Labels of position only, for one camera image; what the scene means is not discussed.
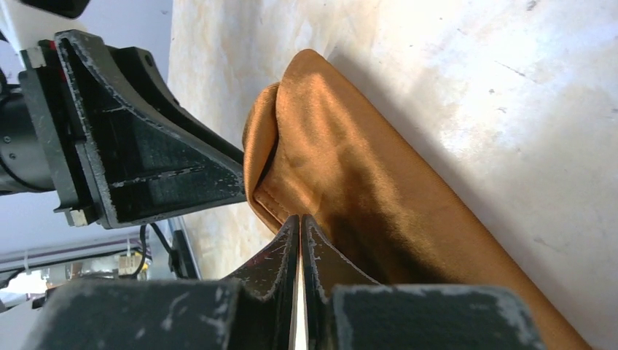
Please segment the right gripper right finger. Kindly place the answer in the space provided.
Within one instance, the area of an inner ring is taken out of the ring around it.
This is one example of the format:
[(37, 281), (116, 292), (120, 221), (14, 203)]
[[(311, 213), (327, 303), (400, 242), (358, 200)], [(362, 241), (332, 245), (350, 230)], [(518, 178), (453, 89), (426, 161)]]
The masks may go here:
[(300, 220), (309, 349), (544, 349), (528, 307), (502, 287), (380, 284)]

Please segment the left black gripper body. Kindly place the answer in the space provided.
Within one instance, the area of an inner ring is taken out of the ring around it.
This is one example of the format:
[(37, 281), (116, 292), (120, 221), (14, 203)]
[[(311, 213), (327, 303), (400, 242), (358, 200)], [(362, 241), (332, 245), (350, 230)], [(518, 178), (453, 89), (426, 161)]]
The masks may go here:
[(70, 226), (97, 220), (92, 195), (75, 149), (74, 102), (56, 44), (40, 41), (21, 51), (18, 82), (1, 76), (1, 194), (48, 193)]

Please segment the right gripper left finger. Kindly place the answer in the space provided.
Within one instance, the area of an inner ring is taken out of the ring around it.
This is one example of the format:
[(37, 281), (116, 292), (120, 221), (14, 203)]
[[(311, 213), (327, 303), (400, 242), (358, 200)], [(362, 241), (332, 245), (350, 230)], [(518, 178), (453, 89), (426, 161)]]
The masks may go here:
[(216, 281), (85, 279), (54, 292), (26, 349), (292, 349), (300, 218)]

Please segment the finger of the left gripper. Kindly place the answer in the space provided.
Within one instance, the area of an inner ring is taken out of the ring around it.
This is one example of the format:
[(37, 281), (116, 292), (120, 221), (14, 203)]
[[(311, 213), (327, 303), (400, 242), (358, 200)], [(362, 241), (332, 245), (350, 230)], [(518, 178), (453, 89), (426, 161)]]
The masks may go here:
[(102, 38), (70, 30), (57, 34), (55, 44), (74, 102), (77, 153), (102, 226), (143, 225), (245, 201), (243, 164), (150, 106)]
[(172, 94), (152, 54), (137, 47), (110, 48), (110, 53), (133, 89), (164, 118), (214, 148), (233, 162), (242, 164), (243, 153), (237, 147), (193, 117)]

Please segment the brown cloth napkin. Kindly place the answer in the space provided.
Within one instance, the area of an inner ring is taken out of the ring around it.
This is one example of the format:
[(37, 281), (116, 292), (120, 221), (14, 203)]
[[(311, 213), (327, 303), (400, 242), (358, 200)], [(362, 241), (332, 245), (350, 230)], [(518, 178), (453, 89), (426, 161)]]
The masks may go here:
[(243, 132), (244, 186), (272, 230), (310, 214), (386, 284), (489, 284), (530, 307), (550, 349), (588, 344), (444, 179), (323, 56), (297, 53)]

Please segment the aluminium frame rail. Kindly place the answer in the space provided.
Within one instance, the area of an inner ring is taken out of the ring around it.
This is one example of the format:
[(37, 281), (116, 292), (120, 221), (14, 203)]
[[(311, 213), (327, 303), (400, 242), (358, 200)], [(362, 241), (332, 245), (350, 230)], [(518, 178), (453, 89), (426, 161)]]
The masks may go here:
[[(197, 261), (192, 252), (184, 223), (175, 218), (168, 222), (171, 250), (174, 257), (170, 259), (170, 269), (180, 278), (198, 278), (200, 276)], [(144, 253), (148, 259), (153, 258), (150, 249), (153, 244), (143, 247), (139, 232), (120, 233), (108, 237), (78, 241), (60, 246), (25, 249), (1, 256), (1, 285), (4, 286), (20, 273), (29, 273), (52, 265), (72, 263), (78, 260), (108, 257), (128, 252)]]

